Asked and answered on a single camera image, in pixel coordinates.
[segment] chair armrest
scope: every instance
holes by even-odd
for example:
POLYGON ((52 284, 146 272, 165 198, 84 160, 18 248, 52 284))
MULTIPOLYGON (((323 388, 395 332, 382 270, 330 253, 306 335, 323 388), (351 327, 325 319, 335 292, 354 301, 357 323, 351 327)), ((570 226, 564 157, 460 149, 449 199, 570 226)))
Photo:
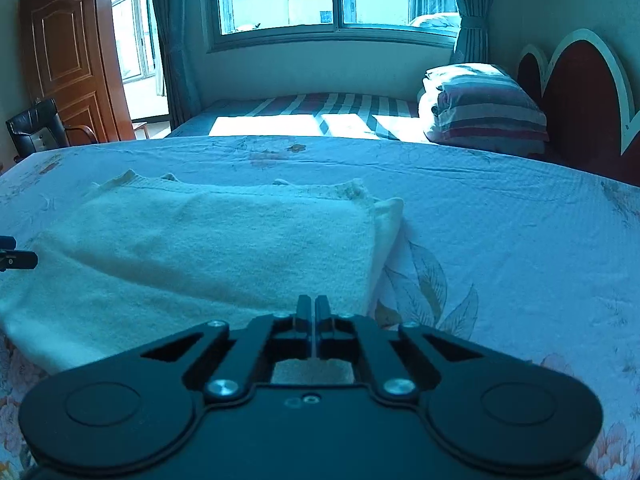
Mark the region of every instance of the chair armrest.
POLYGON ((85 135, 89 137, 92 144, 98 144, 98 139, 95 136, 94 131, 88 126, 84 126, 84 124, 81 124, 80 126, 68 126, 65 124, 65 131, 68 132, 69 130, 82 130, 85 135))

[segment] window sill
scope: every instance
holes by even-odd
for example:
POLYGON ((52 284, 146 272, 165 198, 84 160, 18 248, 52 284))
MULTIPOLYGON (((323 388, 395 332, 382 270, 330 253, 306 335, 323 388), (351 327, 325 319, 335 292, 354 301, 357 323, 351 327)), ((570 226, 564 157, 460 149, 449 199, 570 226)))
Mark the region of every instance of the window sill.
POLYGON ((300 25, 258 29, 246 32, 225 34, 217 43, 210 41, 208 52, 220 52, 234 48, 244 48, 275 43, 293 43, 297 41, 383 41, 387 43, 411 43, 424 46, 436 46, 453 49, 456 37, 448 32, 436 33, 426 30, 407 30, 398 28, 370 28, 351 25, 337 30, 326 30, 327 25, 300 25))

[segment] white wall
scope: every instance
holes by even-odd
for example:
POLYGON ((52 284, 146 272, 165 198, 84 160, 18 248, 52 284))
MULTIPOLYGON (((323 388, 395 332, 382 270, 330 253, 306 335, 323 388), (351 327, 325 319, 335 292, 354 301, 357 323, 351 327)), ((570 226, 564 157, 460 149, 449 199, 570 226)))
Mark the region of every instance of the white wall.
POLYGON ((367 41, 315 41, 208 54, 200 0, 187 0, 186 46, 202 104, 312 92, 357 92, 415 100, 424 71, 451 48, 367 41))
POLYGON ((15 147, 4 122, 29 107, 18 42, 18 0, 0 0, 0 162, 14 164, 15 147))
POLYGON ((578 28, 590 28, 610 44, 640 105, 640 0, 495 0, 492 62, 515 73, 525 44, 536 44, 551 57, 562 38, 578 28))

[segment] towel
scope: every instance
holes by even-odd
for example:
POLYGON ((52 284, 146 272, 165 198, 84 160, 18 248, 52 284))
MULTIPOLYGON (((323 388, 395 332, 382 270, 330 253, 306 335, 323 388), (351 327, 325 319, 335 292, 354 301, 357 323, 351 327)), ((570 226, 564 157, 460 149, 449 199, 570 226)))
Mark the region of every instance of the towel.
MULTIPOLYGON (((401 218, 400 199, 377 200, 357 180, 220 187, 127 171, 36 236, 35 270, 0 278, 0 325, 56 373, 212 319, 234 330, 293 312, 300 294, 365 315, 401 218)), ((348 372, 290 362, 274 381, 348 372)))

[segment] heart-shaped headboard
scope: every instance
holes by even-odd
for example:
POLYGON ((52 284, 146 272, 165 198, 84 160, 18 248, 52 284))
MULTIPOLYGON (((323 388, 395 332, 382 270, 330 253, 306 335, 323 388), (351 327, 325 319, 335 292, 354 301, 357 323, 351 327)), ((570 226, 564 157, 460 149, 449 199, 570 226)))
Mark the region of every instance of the heart-shaped headboard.
POLYGON ((640 114, 609 45, 586 28, 569 34, 547 61, 527 45, 518 82, 547 115, 551 145, 570 166, 640 184, 640 114))

